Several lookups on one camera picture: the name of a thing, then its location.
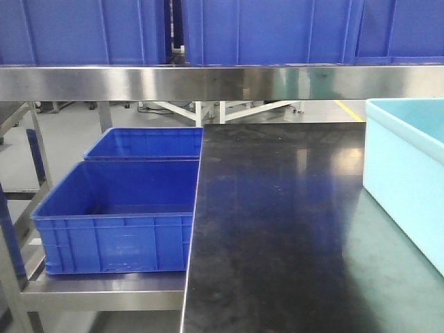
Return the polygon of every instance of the yellow floor line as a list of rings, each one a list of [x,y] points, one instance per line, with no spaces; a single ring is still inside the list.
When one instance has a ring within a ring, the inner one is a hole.
[[[350,116],[352,116],[356,121],[364,122],[364,120],[358,116],[358,114],[350,109],[347,105],[342,103],[341,101],[335,101],[337,105],[339,105],[341,108],[343,108]]]

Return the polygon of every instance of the metal shelf rail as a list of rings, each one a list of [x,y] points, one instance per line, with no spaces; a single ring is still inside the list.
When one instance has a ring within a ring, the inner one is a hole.
[[[303,101],[444,96],[444,66],[0,67],[0,101]],[[15,275],[0,230],[0,280],[17,328],[43,332],[38,311],[181,309],[184,273],[49,277],[43,252]]]

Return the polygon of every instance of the blue storage bin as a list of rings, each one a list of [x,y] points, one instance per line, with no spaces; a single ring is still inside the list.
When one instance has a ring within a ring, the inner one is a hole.
[[[364,186],[444,275],[444,99],[367,101]]]
[[[110,128],[85,160],[199,160],[202,128]]]
[[[353,63],[364,0],[182,0],[192,65]]]
[[[170,22],[167,0],[0,0],[0,64],[162,64]]]
[[[25,266],[23,263],[22,255],[20,253],[20,247],[15,236],[14,225],[12,224],[11,217],[8,210],[8,201],[0,184],[0,228],[8,245],[10,258],[12,265],[14,266],[15,273],[17,275],[25,275]]]
[[[444,62],[444,0],[366,0],[358,64]]]
[[[198,163],[77,164],[31,214],[47,273],[185,270]]]

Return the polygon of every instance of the upper shelf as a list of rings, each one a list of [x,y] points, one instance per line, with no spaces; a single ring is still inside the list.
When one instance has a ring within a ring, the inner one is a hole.
[[[0,67],[0,101],[251,101],[444,96],[444,65]]]

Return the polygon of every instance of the gray floor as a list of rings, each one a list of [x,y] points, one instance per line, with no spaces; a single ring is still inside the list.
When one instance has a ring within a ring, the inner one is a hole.
[[[363,101],[344,102],[361,118],[365,119]],[[334,101],[308,101],[305,113],[293,113],[290,108],[280,108],[236,119],[233,123],[279,123],[279,122],[337,122],[356,121],[347,111]],[[205,123],[217,123],[216,118],[206,119]],[[73,164],[80,162],[83,153],[101,135],[97,111],[88,110],[85,103],[75,103],[60,114],[39,114],[38,116],[49,169],[54,182],[63,177]],[[112,106],[112,120],[116,127],[173,127],[193,126],[194,122],[178,114],[160,115],[137,112],[137,104],[124,109],[122,104]],[[5,135],[5,143],[0,146],[0,182],[4,189],[36,189],[38,187],[33,161],[25,135],[25,128],[31,124],[27,115],[16,128]],[[8,203],[13,221],[21,214],[27,202],[10,200]],[[177,311],[157,311],[152,313],[133,312],[97,316],[93,313],[51,313],[42,314],[46,332],[152,332],[173,333],[178,331],[180,313]],[[14,327],[8,333],[16,332]]]

